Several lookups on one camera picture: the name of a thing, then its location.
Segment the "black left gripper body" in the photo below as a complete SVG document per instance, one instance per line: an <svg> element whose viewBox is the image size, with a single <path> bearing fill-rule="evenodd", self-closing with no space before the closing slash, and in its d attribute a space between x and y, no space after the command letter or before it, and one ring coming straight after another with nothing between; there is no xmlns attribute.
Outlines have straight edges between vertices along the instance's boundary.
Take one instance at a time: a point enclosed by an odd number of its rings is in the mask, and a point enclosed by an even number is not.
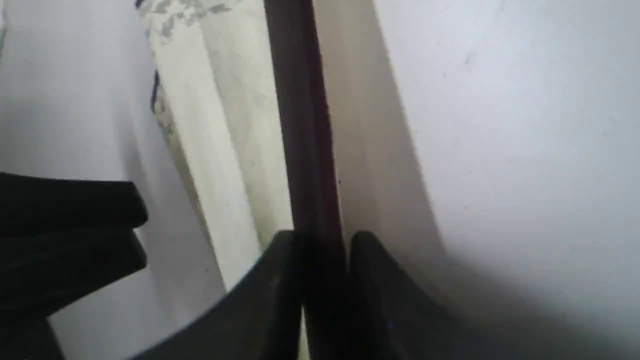
<svg viewBox="0 0 640 360"><path fill-rule="evenodd" d="M1 358L61 360L47 319L147 266L130 181L1 174Z"/></svg>

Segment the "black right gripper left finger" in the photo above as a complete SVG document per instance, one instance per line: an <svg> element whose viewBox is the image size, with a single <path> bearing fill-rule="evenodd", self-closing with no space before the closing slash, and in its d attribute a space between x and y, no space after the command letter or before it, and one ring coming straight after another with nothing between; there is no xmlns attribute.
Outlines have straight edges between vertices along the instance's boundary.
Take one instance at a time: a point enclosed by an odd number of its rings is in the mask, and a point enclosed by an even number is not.
<svg viewBox="0 0 640 360"><path fill-rule="evenodd" d="M296 360L306 242L276 233L249 272L205 314L138 360Z"/></svg>

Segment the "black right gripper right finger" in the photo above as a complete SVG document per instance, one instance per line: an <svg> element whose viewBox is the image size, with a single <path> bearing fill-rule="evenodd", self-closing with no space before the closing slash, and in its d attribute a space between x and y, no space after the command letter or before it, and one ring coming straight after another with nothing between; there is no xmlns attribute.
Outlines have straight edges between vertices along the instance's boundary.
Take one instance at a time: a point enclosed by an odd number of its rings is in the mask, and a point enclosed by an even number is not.
<svg viewBox="0 0 640 360"><path fill-rule="evenodd" d="M498 360L500 344L432 300L372 232L346 253L305 244L306 331L312 360Z"/></svg>

